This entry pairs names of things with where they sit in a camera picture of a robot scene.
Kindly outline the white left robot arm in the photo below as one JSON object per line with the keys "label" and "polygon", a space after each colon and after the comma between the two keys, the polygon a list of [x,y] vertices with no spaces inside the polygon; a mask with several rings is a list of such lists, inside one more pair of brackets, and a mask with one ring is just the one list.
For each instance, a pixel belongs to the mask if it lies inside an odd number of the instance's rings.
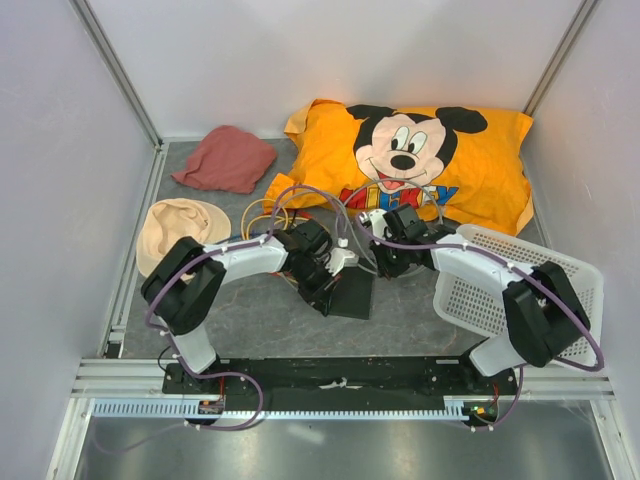
{"label": "white left robot arm", "polygon": [[218,355],[208,339],[204,321],[220,288],[261,274],[284,274],[297,283],[297,292],[326,316],[342,271],[358,256],[348,241],[336,243],[315,220],[274,229],[250,240],[202,245],[193,237],[179,239],[148,275],[141,294],[149,325],[169,336],[185,368],[185,382],[208,393],[219,382],[214,364]]}

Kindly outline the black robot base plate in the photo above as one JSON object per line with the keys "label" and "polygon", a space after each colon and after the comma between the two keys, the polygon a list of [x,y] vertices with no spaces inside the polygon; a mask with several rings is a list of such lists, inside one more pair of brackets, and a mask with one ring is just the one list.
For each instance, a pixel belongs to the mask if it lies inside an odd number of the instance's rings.
{"label": "black robot base plate", "polygon": [[328,357],[227,359],[213,373],[257,381],[264,405],[433,407],[450,396],[494,398],[517,391],[515,373],[484,377],[458,357]]}

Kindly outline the black network switch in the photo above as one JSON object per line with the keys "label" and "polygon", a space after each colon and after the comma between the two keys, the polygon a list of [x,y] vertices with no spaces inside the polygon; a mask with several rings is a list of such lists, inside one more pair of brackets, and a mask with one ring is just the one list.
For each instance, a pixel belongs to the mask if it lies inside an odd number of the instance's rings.
{"label": "black network switch", "polygon": [[359,267],[347,267],[340,276],[331,295],[329,315],[369,320],[374,276]]}

